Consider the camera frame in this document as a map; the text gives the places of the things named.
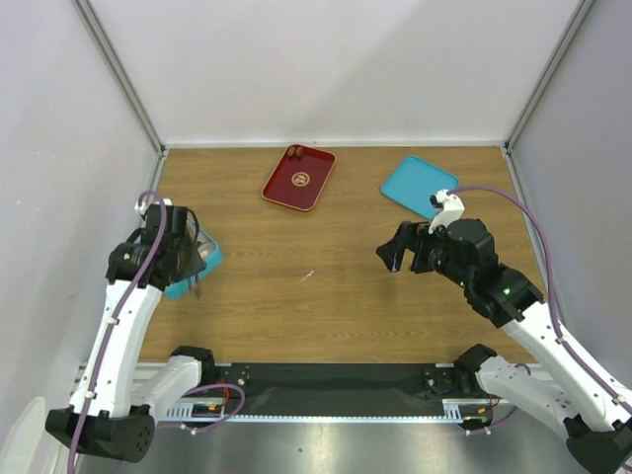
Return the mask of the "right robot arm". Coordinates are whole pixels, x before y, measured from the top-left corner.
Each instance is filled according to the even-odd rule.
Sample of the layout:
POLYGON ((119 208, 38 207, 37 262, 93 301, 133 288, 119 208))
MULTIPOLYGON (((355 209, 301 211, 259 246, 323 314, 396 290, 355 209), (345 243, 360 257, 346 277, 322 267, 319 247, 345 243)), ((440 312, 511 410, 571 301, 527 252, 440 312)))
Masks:
POLYGON ((395 273, 408 251, 414 254, 411 272, 437 272, 460 286, 470 307, 517 341, 552 378, 545 383, 476 345, 457 361, 462 366, 454 372, 456 389, 468 397, 486 391, 510 401, 560 436, 591 473, 624 468, 631 458, 630 388, 564 326, 554 325, 538 288, 500 262, 484 223, 467 218, 432 227, 404 221, 376 254, 395 273))

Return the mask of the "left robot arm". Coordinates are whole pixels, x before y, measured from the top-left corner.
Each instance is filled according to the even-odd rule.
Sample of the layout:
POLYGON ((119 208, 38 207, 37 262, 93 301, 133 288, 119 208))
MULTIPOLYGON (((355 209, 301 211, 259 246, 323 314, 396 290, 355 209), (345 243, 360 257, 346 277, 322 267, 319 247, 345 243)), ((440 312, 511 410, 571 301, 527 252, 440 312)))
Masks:
POLYGON ((195 292, 215 248, 201 241, 197 216, 185 206, 151 203, 143 226, 109 255, 102 321, 87 365, 67 407, 48 412, 44 429, 75 454, 137 463, 158 421, 187 392, 217 383, 212 351, 173 350, 140 388, 133 375, 151 317, 166 290, 195 292))

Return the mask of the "metal tongs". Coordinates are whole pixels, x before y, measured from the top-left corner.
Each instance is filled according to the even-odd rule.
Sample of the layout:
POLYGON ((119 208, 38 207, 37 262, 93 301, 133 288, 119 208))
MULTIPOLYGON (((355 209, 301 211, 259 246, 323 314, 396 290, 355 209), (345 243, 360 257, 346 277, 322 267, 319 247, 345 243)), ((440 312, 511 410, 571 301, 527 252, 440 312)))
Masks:
POLYGON ((198 274, 188 277, 187 284, 189 293, 193 296, 193 298, 200 299, 201 289, 199 286, 198 274))

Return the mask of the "blue tin lid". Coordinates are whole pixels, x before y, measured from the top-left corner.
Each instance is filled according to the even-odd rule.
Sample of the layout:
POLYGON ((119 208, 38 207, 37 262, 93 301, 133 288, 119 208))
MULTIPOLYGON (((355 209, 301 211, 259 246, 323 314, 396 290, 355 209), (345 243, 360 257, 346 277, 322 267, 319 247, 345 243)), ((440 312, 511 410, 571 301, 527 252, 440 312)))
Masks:
POLYGON ((382 184, 381 193, 419 216, 432 219, 431 195, 459 186, 454 175, 415 156, 406 157, 382 184))

